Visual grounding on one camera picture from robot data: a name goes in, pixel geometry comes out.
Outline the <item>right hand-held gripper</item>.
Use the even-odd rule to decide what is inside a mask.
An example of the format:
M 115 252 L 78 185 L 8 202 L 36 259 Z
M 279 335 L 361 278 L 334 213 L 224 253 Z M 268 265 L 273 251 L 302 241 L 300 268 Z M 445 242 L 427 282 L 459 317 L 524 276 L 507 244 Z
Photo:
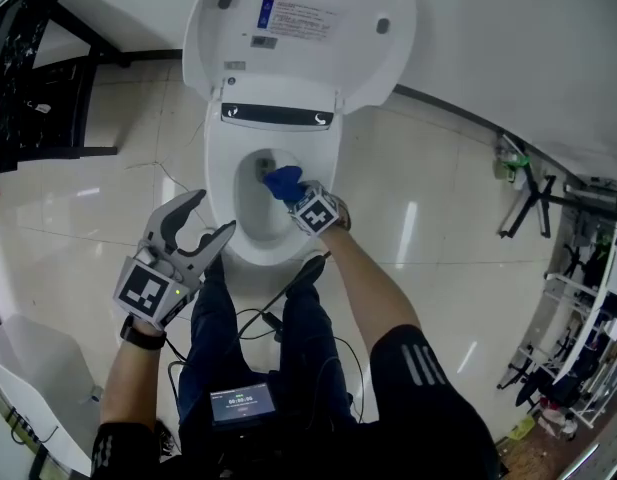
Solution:
M 334 196 L 317 181 L 292 185 L 287 206 L 295 224 L 312 237 L 319 236 L 340 221 L 339 207 Z

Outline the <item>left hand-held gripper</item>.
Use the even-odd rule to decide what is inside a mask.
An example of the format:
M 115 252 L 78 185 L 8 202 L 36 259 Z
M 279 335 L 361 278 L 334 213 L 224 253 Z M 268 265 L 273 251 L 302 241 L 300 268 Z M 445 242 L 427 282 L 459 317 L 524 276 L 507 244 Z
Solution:
M 192 302 L 201 289 L 201 275 L 235 233 L 233 220 L 203 235 L 194 249 L 177 244 L 177 233 L 205 196 L 204 189 L 188 191 L 155 209 L 143 234 L 151 246 L 140 244 L 123 263 L 113 300 L 160 331 Z

